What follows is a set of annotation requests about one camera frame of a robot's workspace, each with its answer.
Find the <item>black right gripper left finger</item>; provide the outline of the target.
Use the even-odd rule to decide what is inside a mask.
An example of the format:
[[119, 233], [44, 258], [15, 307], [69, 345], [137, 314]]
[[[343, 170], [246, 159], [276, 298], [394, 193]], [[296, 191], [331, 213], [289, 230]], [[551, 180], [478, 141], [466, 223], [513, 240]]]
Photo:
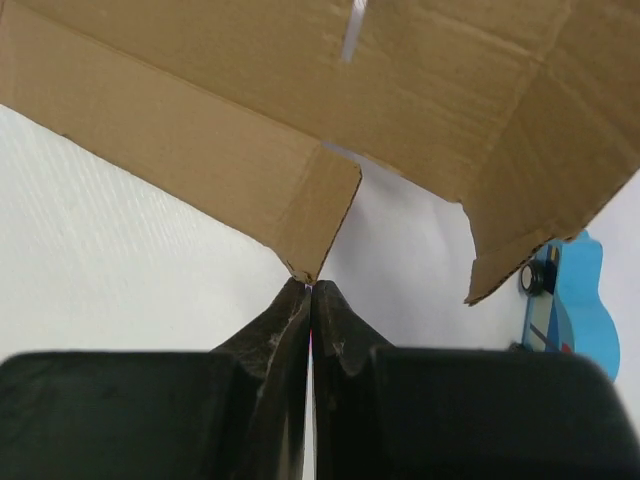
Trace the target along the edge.
[[1, 366], [5, 479], [298, 479], [308, 290], [208, 352], [44, 351]]

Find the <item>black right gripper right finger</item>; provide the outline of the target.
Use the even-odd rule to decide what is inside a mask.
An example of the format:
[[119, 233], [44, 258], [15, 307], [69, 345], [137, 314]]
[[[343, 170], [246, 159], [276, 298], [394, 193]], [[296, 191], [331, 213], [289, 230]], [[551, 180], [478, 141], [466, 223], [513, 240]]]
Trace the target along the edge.
[[320, 479], [635, 479], [639, 443], [580, 356], [402, 348], [337, 285], [311, 294]]

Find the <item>brown cardboard paper box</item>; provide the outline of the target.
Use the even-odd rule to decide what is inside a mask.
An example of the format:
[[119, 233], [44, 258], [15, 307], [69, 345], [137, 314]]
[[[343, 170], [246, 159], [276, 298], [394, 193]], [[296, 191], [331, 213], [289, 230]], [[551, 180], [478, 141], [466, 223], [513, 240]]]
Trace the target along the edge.
[[5, 1], [1, 102], [314, 282], [361, 179], [470, 221], [467, 300], [639, 167], [635, 1]]

